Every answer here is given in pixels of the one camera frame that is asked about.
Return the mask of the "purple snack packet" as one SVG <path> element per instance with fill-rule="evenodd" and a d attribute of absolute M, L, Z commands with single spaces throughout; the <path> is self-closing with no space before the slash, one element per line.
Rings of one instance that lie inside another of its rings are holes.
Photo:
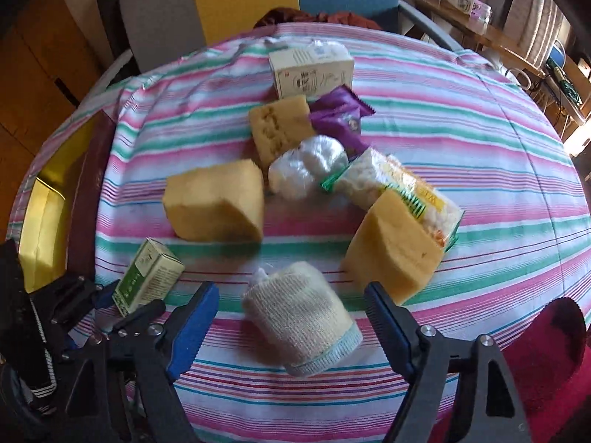
<path fill-rule="evenodd" d="M 345 148 L 349 159 L 363 154 L 369 144 L 363 143 L 362 119 L 376 113 L 373 107 L 349 86 L 341 85 L 308 104 L 310 121 L 315 132 L 338 140 Z"/>

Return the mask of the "wooden side desk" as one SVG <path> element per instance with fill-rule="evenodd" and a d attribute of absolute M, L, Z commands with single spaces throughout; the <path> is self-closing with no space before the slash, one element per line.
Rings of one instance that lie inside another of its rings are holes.
<path fill-rule="evenodd" d="M 510 74 L 528 77 L 527 92 L 533 94 L 543 112 L 553 118 L 555 129 L 572 156 L 579 155 L 590 144 L 590 115 L 582 112 L 585 104 L 590 105 L 590 95 L 583 104 L 574 104 L 560 87 L 556 74 L 547 67 L 528 62 L 502 30 L 481 23 L 445 1 L 414 0 L 414 3 L 427 16 L 450 23 L 463 34 L 463 39 L 472 39 L 478 50 L 490 49 L 498 53 Z"/>

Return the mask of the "green rice cracker packet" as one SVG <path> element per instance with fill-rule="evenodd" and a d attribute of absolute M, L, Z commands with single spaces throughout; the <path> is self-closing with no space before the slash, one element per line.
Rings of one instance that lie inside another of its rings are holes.
<path fill-rule="evenodd" d="M 393 190 L 445 251 L 457 241 L 464 210 L 393 155 L 368 148 L 345 169 L 325 179 L 321 187 L 327 192 L 345 194 L 363 210 L 369 210 L 385 191 Z"/>

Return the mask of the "white plastic bag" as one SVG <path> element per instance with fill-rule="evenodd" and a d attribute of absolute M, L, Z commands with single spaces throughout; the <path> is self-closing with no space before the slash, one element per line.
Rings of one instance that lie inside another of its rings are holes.
<path fill-rule="evenodd" d="M 270 191 L 290 201 L 304 200 L 320 189 L 325 179 L 348 164 L 348 154 L 335 138 L 325 135 L 308 138 L 270 165 Z"/>

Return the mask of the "maroon cloth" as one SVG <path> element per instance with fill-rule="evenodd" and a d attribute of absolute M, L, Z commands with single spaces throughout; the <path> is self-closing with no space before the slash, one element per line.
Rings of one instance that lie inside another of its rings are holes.
<path fill-rule="evenodd" d="M 588 442 L 590 330 L 570 298 L 503 351 L 476 344 L 432 442 Z"/>

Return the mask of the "wooden wardrobe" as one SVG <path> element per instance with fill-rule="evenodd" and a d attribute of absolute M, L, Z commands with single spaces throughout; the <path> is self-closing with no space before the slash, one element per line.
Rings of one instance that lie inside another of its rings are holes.
<path fill-rule="evenodd" d="M 28 0 L 1 34 L 1 232 L 42 144 L 103 72 L 65 0 Z"/>

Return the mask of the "gold metal tin tray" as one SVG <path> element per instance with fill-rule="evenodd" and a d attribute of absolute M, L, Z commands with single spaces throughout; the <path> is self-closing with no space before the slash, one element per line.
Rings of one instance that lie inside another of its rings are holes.
<path fill-rule="evenodd" d="M 115 129 L 105 112 L 96 113 L 36 176 L 19 243 L 27 292 L 66 272 L 94 278 L 96 219 Z"/>

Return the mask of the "striped bed sheet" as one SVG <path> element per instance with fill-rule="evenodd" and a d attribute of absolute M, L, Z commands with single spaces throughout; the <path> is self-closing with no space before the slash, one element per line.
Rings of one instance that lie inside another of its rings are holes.
<path fill-rule="evenodd" d="M 504 347 L 556 298 L 590 309 L 590 214 L 577 171 L 538 106 L 487 60 L 350 26 L 253 30 L 83 102 L 41 147 L 8 223 L 18 239 L 42 166 L 95 113 L 110 116 L 116 131 L 97 212 L 96 276 L 117 279 L 153 238 L 185 266 L 168 307 L 185 303 L 201 282 L 217 285 L 216 318 L 176 385 L 205 442 L 378 442 L 406 391 L 342 271 L 359 208 L 339 194 L 298 206 L 270 198 L 262 244 L 223 245 L 177 238 L 161 203 L 171 175 L 256 156 L 249 111 L 276 97 L 270 52 L 318 41 L 353 56 L 353 90 L 375 112 L 363 119 L 363 139 L 464 210 L 456 244 L 409 301 L 419 322 L 458 339 L 487 333 Z M 297 261 L 322 271 L 363 332 L 351 357 L 308 379 L 273 361 L 240 304 L 254 270 Z"/>

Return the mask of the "cream towel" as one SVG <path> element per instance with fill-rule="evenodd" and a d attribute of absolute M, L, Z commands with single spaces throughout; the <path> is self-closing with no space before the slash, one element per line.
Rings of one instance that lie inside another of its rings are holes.
<path fill-rule="evenodd" d="M 294 377 L 335 367 L 363 342 L 356 320 L 324 274 L 307 262 L 272 274 L 257 269 L 242 295 L 242 308 Z"/>

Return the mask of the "white cardboard box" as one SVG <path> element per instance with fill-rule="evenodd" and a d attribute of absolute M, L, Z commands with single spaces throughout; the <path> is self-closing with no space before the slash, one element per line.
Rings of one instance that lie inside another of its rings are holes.
<path fill-rule="evenodd" d="M 269 54 L 274 87 L 280 99 L 320 97 L 339 86 L 353 86 L 355 59 L 340 43 L 312 41 L 308 46 Z"/>

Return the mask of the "yellow sponge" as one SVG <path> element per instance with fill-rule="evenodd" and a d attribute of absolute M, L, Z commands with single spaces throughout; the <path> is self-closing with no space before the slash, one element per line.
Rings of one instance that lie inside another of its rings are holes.
<path fill-rule="evenodd" d="M 249 110 L 252 138 L 264 171 L 287 150 L 317 135 L 304 95 L 291 96 Z"/>

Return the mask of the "large yellow sponge block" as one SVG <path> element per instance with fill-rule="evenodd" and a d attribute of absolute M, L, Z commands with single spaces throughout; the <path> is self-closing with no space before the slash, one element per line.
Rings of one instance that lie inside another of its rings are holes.
<path fill-rule="evenodd" d="M 170 176 L 162 204 L 181 239 L 201 243 L 263 240 L 263 173 L 250 159 Z"/>

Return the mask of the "small green white box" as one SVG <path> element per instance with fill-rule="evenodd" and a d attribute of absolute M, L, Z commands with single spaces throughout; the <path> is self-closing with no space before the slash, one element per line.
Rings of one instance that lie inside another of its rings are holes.
<path fill-rule="evenodd" d="M 146 238 L 113 291 L 119 313 L 126 317 L 153 300 L 163 300 L 184 269 L 165 245 Z"/>

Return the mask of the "dark red garment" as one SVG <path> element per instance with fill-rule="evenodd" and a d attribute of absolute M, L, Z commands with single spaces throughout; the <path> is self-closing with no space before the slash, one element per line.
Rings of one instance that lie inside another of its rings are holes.
<path fill-rule="evenodd" d="M 353 12 L 339 11 L 335 13 L 321 12 L 318 14 L 311 14 L 301 9 L 290 7 L 276 7 L 269 12 L 266 12 L 266 14 L 254 24 L 254 28 L 276 26 L 286 23 L 329 23 L 382 30 L 382 27 L 374 20 L 370 20 L 369 18 Z"/>

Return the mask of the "grey yellow blue chair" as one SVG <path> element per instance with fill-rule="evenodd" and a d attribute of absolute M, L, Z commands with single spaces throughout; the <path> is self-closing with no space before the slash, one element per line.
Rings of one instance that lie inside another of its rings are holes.
<path fill-rule="evenodd" d="M 276 7 L 311 14 L 349 11 L 396 33 L 405 16 L 437 45 L 460 45 L 441 27 L 403 0 L 96 0 L 114 57 L 131 55 L 139 72 L 249 31 Z"/>

